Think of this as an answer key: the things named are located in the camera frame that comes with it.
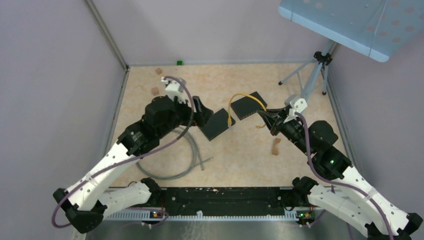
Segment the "black network switch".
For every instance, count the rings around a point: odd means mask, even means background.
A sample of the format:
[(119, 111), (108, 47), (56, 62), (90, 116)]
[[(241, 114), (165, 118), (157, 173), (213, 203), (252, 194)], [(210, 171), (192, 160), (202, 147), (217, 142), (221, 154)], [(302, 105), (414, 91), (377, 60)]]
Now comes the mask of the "black network switch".
[(228, 111), (224, 108), (215, 112), (205, 126), (199, 128), (209, 142), (229, 129)]
[(258, 110), (263, 110), (263, 107), (256, 100), (247, 96), (243, 96), (242, 98), (233, 101), (230, 104), (230, 107), (239, 120), (243, 120), (255, 114)]

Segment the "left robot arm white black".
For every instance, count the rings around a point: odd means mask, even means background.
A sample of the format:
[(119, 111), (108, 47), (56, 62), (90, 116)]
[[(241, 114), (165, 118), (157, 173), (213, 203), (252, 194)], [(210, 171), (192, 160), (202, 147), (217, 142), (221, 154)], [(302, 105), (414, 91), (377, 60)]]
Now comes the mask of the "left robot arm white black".
[(161, 189), (150, 177), (117, 191), (107, 192), (111, 184), (140, 158), (159, 152), (160, 140), (179, 126), (187, 132), (191, 126), (203, 127), (213, 115), (198, 96), (179, 102), (176, 97), (155, 97), (145, 107), (141, 119), (129, 125), (109, 152), (77, 183), (53, 193), (57, 202), (51, 223), (62, 209), (69, 225), (85, 234), (105, 217), (135, 205), (154, 207), (160, 202)]

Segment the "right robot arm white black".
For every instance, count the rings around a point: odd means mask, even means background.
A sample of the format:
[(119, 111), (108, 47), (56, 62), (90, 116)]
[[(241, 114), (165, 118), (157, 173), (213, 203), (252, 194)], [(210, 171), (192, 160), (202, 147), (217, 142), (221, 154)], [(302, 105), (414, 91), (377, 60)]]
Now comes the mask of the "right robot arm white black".
[(283, 134), (307, 157), (313, 174), (321, 181), (342, 191), (344, 199), (309, 177), (293, 181), (293, 200), (299, 206), (309, 203), (337, 216), (369, 240), (410, 240), (423, 224), (417, 213), (407, 213), (382, 196), (359, 173), (352, 161), (334, 147), (338, 140), (332, 126), (325, 120), (308, 125), (296, 113), (285, 122), (290, 108), (258, 110), (273, 136)]

